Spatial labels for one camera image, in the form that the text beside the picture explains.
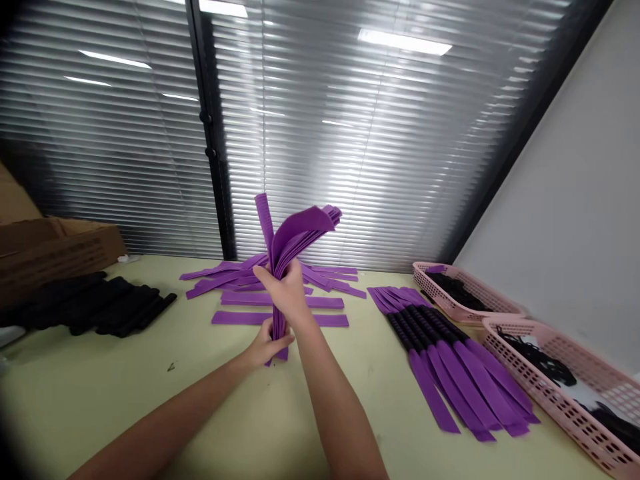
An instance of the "light green table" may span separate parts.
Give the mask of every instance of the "light green table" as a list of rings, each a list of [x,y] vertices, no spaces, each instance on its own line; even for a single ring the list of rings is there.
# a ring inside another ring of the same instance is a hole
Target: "light green table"
[[[4,350],[11,366],[0,391],[28,462],[42,478],[63,479],[144,414],[241,352],[255,326],[211,325],[220,292],[187,300],[195,281],[181,273],[217,261],[144,256],[110,274],[146,283],[178,300],[146,331],[126,339],[64,327],[34,333]],[[360,272],[358,288],[414,287],[410,275]],[[407,354],[373,301],[342,296],[351,326],[323,332],[369,416],[392,479],[606,479],[540,409],[526,437],[505,432],[482,444],[468,432],[441,432]],[[254,311],[268,311],[254,307]],[[216,412],[167,479],[314,479],[328,468],[298,349],[286,363],[256,371]]]

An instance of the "hand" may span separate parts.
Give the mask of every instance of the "hand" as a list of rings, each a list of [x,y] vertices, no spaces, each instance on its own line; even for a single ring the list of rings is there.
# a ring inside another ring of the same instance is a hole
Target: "hand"
[[[273,317],[266,319],[256,338],[251,342],[250,346],[244,351],[252,367],[259,367],[271,360],[273,356],[285,347],[288,347],[295,340],[289,330],[289,326],[285,331],[285,336],[279,340],[271,339],[271,330],[273,328]]]
[[[302,266],[298,259],[293,259],[287,266],[282,280],[276,280],[272,274],[258,265],[253,268],[253,273],[265,286],[274,305],[285,314],[294,330],[298,322],[313,318],[307,306],[305,287],[302,284]]]

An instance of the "white wall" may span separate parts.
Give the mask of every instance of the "white wall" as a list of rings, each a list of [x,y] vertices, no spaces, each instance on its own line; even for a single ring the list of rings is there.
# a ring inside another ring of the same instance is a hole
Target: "white wall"
[[[455,264],[640,371],[640,1],[611,6]]]

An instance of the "window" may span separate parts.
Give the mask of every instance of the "window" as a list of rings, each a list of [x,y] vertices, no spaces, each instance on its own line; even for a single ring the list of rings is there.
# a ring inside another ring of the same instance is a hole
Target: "window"
[[[591,8],[578,0],[246,0],[214,32],[240,259],[310,205],[344,216],[315,264],[408,271],[438,259],[540,78]]]
[[[116,223],[131,252],[222,258],[185,6],[25,2],[0,135],[47,215]]]

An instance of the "pile of black foam tubes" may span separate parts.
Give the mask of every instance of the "pile of black foam tubes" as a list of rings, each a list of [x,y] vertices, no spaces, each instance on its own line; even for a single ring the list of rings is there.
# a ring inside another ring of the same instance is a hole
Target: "pile of black foam tubes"
[[[478,311],[493,311],[488,306],[486,306],[482,301],[468,291],[465,288],[464,282],[462,280],[453,279],[444,275],[443,273],[429,273],[427,272],[427,276],[436,282],[438,287],[442,288],[445,292],[449,294],[449,296],[456,300],[460,305],[463,305],[466,308],[471,310]]]
[[[124,338],[144,330],[175,299],[158,289],[134,286],[122,277],[106,281],[105,272],[54,280],[32,296],[0,313],[0,327],[18,325],[44,330],[65,325],[72,335],[95,328],[101,335]]]

